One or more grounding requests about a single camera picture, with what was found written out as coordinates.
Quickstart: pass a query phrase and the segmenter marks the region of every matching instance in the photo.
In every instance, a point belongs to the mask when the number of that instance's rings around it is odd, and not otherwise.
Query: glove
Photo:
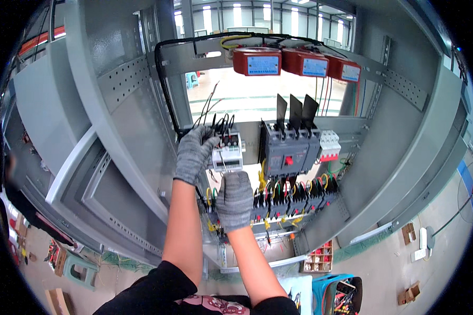
[[[249,226],[254,197],[245,172],[225,173],[215,208],[225,233]]]
[[[212,149],[220,142],[220,138],[212,136],[213,134],[210,127],[201,126],[183,136],[178,144],[174,180],[196,186],[199,174],[207,167]]]

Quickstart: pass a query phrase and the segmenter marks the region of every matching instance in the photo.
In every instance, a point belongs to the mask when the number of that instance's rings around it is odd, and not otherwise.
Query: person's left hand
[[[220,138],[213,135],[212,128],[200,126],[183,136],[177,149],[174,180],[182,180],[196,186],[200,172],[207,167],[212,149],[220,142]]]

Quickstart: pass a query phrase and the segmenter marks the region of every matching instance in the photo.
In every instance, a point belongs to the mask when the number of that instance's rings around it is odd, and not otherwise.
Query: white circuit breaker
[[[319,158],[321,162],[338,160],[341,146],[338,143],[340,138],[333,130],[322,130],[321,132],[321,150]]]

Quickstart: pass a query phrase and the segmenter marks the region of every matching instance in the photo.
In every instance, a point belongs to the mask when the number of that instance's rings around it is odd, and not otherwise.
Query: label
[[[277,75],[278,56],[247,57],[247,72],[250,76]]]
[[[341,71],[341,78],[347,81],[359,81],[361,69],[356,66],[344,65]]]
[[[303,75],[314,77],[325,77],[328,68],[328,60],[303,59]]]

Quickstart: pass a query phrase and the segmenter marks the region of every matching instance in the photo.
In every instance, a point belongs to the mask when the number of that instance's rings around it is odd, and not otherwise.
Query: red button
[[[285,157],[285,165],[292,165],[292,156]]]

